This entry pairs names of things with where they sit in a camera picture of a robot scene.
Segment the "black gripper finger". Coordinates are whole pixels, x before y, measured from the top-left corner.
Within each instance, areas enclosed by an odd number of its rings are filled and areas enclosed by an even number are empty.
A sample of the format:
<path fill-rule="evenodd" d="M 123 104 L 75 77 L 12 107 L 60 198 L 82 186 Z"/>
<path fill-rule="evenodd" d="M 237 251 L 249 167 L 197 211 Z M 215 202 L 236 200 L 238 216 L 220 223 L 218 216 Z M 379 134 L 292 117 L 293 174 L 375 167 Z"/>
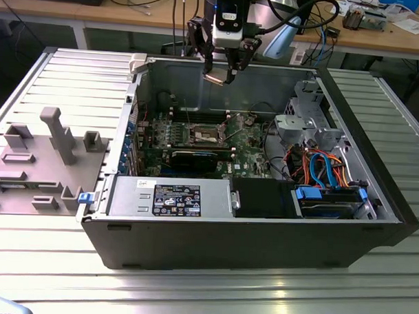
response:
<path fill-rule="evenodd" d="M 212 25 L 202 17 L 193 17 L 187 22 L 190 42 L 193 49 L 204 58 L 203 74 L 213 69 Z"/>
<path fill-rule="evenodd" d="M 242 50 L 239 48 L 225 49 L 228 64 L 226 80 L 224 81 L 225 84 L 232 83 L 237 72 L 246 69 L 261 44 L 262 40 L 260 38 L 255 38 L 245 40 Z"/>

